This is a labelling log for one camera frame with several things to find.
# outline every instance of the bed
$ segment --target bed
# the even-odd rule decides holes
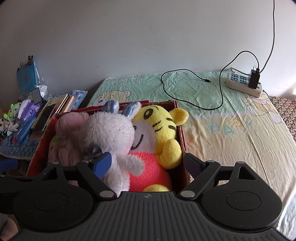
[[[221,103],[219,72],[172,72],[163,76],[170,95],[205,108]],[[224,166],[244,161],[279,195],[283,211],[276,226],[288,239],[296,237],[296,144],[281,116],[265,93],[260,98],[226,87],[222,74],[224,103],[214,111],[201,110],[178,102],[190,113],[183,125],[187,152],[202,160],[215,160]],[[89,106],[109,99],[119,102],[171,99],[163,91],[161,74],[142,74],[103,81]]]

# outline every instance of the stuffed animal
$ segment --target stuffed animal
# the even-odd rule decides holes
[[[0,240],[8,241],[18,233],[17,225],[7,216],[0,213]]]
[[[79,131],[88,118],[85,112],[70,112],[58,119],[55,126],[57,135],[53,138],[55,145],[50,146],[48,164],[58,161],[62,166],[74,166],[83,160],[78,143]]]
[[[0,132],[4,131],[4,124],[5,124],[5,120],[3,118],[0,118]]]
[[[41,107],[40,103],[34,104],[33,101],[24,100],[18,112],[18,118],[25,121],[29,116],[36,116]]]
[[[4,124],[4,133],[10,136],[13,132],[17,132],[20,124],[12,118],[8,118]]]
[[[112,164],[103,182],[117,196],[129,190],[129,172],[136,176],[144,170],[145,164],[140,158],[128,155],[135,136],[131,119],[140,108],[139,102],[133,102],[119,114],[119,103],[109,100],[103,106],[103,112],[91,115],[80,130],[79,145],[83,153],[92,153],[94,149],[111,153]]]
[[[7,114],[3,114],[3,118],[4,119],[8,119],[8,118],[14,119],[17,116],[18,112],[19,112],[21,104],[22,104],[21,102],[18,102],[16,104],[11,104],[10,105],[10,110],[8,111]]]
[[[184,124],[188,116],[188,112],[180,108],[170,112],[157,105],[140,109],[132,120],[136,134],[130,153],[144,160],[145,170],[141,176],[131,175],[130,191],[172,190],[166,169],[182,161],[176,127]]]

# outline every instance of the green plush toy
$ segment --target green plush toy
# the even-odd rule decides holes
[[[10,105],[10,110],[8,111],[7,114],[3,114],[3,118],[7,120],[8,118],[13,119],[14,117],[16,117],[16,115],[19,112],[21,104],[22,104],[21,102],[18,102],[16,104],[11,104]]]

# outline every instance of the bunny arm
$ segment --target bunny arm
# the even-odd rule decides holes
[[[140,176],[145,168],[145,163],[141,158],[133,155],[117,155],[117,161],[123,170],[135,176]]]
[[[103,177],[103,182],[111,188],[119,197],[122,191],[128,191],[130,185],[129,174],[127,171],[122,170],[118,165],[116,157],[112,160],[112,165]]]
[[[182,150],[175,139],[168,140],[163,146],[163,152],[157,156],[158,162],[165,169],[177,167],[182,161]]]

